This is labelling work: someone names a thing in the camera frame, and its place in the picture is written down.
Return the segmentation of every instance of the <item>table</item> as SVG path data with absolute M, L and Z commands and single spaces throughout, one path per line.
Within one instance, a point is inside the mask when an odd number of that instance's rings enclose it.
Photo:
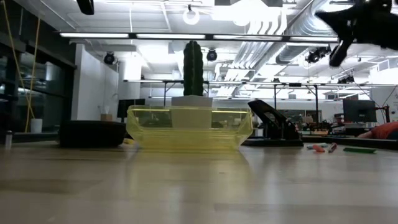
M 161 153 L 14 144 L 2 223 L 396 223 L 398 154 L 305 148 Z

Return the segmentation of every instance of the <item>cardboard box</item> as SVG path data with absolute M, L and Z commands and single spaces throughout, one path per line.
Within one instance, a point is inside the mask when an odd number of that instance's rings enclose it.
M 112 118 L 111 114 L 101 114 L 101 120 L 102 121 L 113 121 L 113 118 Z

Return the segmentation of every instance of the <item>cactus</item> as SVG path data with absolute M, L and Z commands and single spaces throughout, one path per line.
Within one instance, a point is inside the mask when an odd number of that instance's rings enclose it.
M 184 49 L 184 96 L 203 96 L 203 54 L 196 41 Z

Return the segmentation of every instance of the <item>yellow translucent container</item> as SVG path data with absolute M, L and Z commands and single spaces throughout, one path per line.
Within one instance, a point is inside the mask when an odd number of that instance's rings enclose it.
M 249 109 L 130 106 L 127 132 L 145 149 L 235 151 L 251 134 Z

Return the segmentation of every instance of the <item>yellow cable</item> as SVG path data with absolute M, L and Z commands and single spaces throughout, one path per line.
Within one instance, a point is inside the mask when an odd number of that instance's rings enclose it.
M 21 81 L 22 88 L 25 91 L 24 82 L 22 81 L 21 70 L 19 69 L 19 63 L 18 63 L 17 54 L 15 53 L 14 40 L 12 39 L 10 23 L 9 23 L 9 20 L 8 20 L 6 2 L 5 1 L 1 1 L 1 2 L 2 2 L 3 8 L 4 8 L 4 14 L 5 14 L 5 17 L 6 17 L 6 23 L 7 23 L 7 29 L 8 29 L 8 36 L 10 38 L 12 53 L 14 55 L 14 60 L 15 60 L 15 63 L 16 63 L 16 67 L 17 67 L 17 71 L 18 71 L 18 75 L 19 75 L 19 80 Z M 25 91 L 25 97 L 26 97 L 26 101 L 29 101 L 29 99 L 28 99 L 28 97 L 26 95 L 26 91 Z M 29 105 L 28 105 L 28 110 L 30 110 L 30 112 L 32 113 L 32 116 L 34 117 L 32 107 L 30 107 Z
M 29 112 L 30 112 L 30 109 L 32 109 L 32 89 L 33 89 L 33 79 L 35 78 L 35 71 L 36 71 L 36 56 L 37 56 L 37 44 L 39 43 L 39 31 L 40 31 L 40 18 L 37 18 L 35 52 L 34 52 L 34 59 L 33 59 L 32 77 L 30 78 L 29 100 L 27 101 L 27 116 L 26 116 L 26 124 L 25 124 L 25 133 L 27 133 L 27 127 L 29 125 L 29 115 L 30 115 Z

